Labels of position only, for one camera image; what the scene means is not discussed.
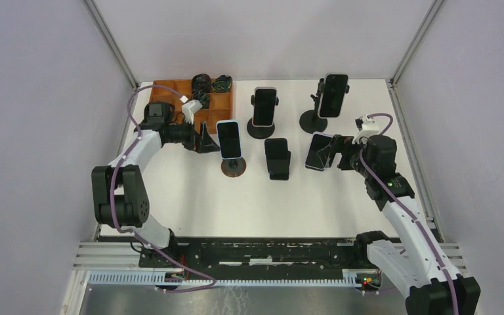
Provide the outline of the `lilac case phone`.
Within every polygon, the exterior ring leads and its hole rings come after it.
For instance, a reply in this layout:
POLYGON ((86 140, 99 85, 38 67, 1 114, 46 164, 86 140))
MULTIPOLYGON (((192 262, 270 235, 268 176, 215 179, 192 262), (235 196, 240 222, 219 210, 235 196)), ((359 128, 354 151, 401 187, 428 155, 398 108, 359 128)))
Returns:
POLYGON ((321 163, 320 163, 320 159, 317 156, 317 151, 325 148, 329 144, 332 137, 333 137, 333 135, 329 135, 329 134, 325 134, 325 133, 321 133, 321 132, 314 132, 312 134, 310 146, 308 148, 308 154, 307 154, 306 161, 305 161, 305 167, 307 169, 312 169, 315 171, 323 171, 324 170, 322 168, 321 163))

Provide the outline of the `light blue case phone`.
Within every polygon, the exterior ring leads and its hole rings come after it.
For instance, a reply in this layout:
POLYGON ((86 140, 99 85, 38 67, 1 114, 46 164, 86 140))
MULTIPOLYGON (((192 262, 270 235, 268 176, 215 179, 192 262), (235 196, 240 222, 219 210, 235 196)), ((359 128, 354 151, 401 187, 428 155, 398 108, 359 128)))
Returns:
POLYGON ((240 125, 235 119, 220 120, 216 124, 222 159, 239 159, 242 157, 240 125))

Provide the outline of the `wooden round base phone stand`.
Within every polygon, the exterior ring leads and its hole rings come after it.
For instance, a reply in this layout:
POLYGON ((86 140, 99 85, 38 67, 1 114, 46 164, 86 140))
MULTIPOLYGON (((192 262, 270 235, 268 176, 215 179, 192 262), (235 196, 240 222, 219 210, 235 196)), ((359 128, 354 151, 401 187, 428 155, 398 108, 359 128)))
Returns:
POLYGON ((221 171, 230 178, 236 178, 244 174, 246 162, 244 158, 224 159, 221 163, 221 171))

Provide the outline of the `black folding phone stand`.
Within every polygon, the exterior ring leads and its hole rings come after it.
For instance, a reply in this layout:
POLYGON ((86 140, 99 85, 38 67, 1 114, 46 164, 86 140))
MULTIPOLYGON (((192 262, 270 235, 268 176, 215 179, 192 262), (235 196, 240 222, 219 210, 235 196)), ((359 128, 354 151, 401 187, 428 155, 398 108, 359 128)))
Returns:
POLYGON ((289 180, 291 152, 274 152, 266 155, 270 180, 289 180))

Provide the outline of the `dark blue case phone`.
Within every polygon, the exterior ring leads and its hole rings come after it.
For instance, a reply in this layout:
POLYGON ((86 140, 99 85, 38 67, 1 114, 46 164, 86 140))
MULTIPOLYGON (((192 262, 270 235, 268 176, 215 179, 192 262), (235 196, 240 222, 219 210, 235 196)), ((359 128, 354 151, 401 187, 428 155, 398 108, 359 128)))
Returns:
POLYGON ((268 138, 264 141, 267 161, 286 160, 289 154, 286 138, 268 138))

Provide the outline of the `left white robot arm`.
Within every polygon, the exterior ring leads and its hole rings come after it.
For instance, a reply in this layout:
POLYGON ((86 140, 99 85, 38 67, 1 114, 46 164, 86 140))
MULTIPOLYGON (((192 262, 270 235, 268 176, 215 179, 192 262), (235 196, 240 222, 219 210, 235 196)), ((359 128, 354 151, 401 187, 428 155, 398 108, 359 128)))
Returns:
POLYGON ((194 116, 202 109, 197 100, 182 105, 183 120, 177 123, 175 107, 167 102, 151 102, 137 123, 132 143, 113 161, 97 166, 91 172, 94 215, 97 223, 106 224, 121 234, 133 234, 164 267, 180 259, 174 232, 161 225, 150 214, 150 200, 143 171, 165 144, 181 144, 199 154, 218 152, 219 145, 202 122, 195 128, 194 116))

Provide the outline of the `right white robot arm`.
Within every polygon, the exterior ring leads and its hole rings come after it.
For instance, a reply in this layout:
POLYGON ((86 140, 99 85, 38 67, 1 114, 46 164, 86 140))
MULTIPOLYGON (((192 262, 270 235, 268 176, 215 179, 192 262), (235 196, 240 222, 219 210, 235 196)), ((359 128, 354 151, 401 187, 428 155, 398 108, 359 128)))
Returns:
POLYGON ((354 140, 316 133, 311 150, 325 168, 340 154, 338 168, 364 178, 367 195, 405 250, 401 254, 382 231, 364 232, 356 237, 354 262, 383 271, 401 292, 408 314, 475 314, 481 288, 475 278, 462 275, 429 228, 413 188, 396 170, 396 141, 386 135, 354 140))

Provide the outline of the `tall black round stand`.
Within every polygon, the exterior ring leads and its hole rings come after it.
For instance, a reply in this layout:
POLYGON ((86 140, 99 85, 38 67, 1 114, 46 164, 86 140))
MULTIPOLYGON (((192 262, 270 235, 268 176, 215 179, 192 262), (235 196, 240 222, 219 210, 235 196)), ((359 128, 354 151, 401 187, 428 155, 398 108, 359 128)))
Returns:
POLYGON ((307 133, 313 134, 314 132, 322 132, 327 128, 327 119, 318 116, 318 107, 320 96, 324 87, 324 78, 320 78, 316 94, 310 95, 314 101, 314 109, 305 111, 299 119, 301 129, 307 133))

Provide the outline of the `white case phone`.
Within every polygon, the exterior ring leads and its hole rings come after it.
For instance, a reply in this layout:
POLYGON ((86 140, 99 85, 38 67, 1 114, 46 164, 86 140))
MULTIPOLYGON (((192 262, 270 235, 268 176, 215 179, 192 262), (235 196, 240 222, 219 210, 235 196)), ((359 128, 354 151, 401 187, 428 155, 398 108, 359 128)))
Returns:
POLYGON ((320 118, 339 117, 344 97, 348 91, 349 85, 347 74, 328 73, 324 77, 324 87, 320 96, 318 116, 320 118))

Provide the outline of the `black round base clamp stand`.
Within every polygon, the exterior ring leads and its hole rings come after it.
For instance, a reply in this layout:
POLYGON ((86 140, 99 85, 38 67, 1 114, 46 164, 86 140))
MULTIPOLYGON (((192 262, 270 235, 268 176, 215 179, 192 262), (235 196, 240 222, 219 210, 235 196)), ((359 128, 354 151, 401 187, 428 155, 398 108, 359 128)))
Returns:
MULTIPOLYGON (((253 101, 254 99, 254 96, 251 95, 251 105, 253 106, 253 101)), ((271 127, 255 127, 253 126, 252 124, 252 117, 251 119, 247 122, 247 132, 248 134, 255 138, 255 139, 266 139, 266 138, 269 138, 271 135, 273 135, 274 131, 275 131, 275 122, 273 124, 273 126, 271 127)))

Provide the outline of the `pink case phone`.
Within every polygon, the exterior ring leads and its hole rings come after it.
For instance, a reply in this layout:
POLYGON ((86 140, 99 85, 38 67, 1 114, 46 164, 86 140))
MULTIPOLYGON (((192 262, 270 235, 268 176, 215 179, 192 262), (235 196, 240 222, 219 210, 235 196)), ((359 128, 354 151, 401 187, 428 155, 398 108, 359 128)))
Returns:
POLYGON ((274 110, 278 103, 277 90, 273 87, 257 87, 253 96, 253 126, 273 126, 274 110))

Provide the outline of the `wooden compartment tray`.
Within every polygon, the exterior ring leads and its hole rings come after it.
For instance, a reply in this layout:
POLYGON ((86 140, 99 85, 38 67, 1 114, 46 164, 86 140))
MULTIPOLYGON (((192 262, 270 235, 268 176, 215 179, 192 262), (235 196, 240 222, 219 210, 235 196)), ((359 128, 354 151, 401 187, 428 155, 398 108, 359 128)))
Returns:
MULTIPOLYGON (((154 85, 164 85, 169 87, 180 94, 192 99, 191 79, 170 79, 170 80, 155 80, 154 85)), ((234 99, 235 99, 235 86, 232 84, 230 90, 223 93, 217 93, 214 89, 209 93, 210 103, 206 109, 201 109, 194 114, 195 130, 200 131, 200 124, 202 121, 206 122, 208 131, 211 135, 217 133, 217 121, 234 119, 234 99)), ((177 123, 183 122, 182 105, 180 98, 171 91, 152 88, 149 102, 168 102, 172 104, 175 109, 173 110, 173 118, 177 123)))

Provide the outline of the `rolled patterned sock front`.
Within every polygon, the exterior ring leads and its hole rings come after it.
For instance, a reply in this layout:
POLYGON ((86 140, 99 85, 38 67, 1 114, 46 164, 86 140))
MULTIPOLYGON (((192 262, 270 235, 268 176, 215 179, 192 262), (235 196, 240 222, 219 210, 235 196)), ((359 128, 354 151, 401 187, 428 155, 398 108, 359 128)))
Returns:
POLYGON ((192 94, 192 99, 197 100, 203 109, 209 109, 211 103, 211 97, 209 93, 204 91, 194 91, 192 94))

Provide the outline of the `rolled dark sock left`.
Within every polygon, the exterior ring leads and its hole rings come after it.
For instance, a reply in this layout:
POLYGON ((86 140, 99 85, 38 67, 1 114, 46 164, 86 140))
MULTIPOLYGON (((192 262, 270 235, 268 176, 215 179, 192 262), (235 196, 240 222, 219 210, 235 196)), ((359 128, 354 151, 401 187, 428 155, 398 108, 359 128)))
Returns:
POLYGON ((191 91, 192 94, 202 92, 211 92, 211 77, 206 73, 200 73, 195 75, 191 80, 191 91))

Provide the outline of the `rolled green sock right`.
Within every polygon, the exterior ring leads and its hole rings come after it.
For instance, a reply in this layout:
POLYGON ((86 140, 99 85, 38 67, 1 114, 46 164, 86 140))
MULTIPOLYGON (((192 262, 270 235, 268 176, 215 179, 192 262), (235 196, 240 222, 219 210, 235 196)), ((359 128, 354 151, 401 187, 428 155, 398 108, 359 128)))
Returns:
POLYGON ((233 79, 230 75, 220 75, 211 80, 212 93, 228 93, 232 88, 233 79))

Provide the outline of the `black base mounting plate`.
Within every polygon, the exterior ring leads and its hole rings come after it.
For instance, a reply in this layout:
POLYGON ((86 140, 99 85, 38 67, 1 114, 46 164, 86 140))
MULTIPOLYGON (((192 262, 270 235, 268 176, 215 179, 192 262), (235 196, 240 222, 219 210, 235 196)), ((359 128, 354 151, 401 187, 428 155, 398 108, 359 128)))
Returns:
POLYGON ((223 280, 339 280, 344 270, 374 270, 354 238, 177 237, 166 253, 223 280))

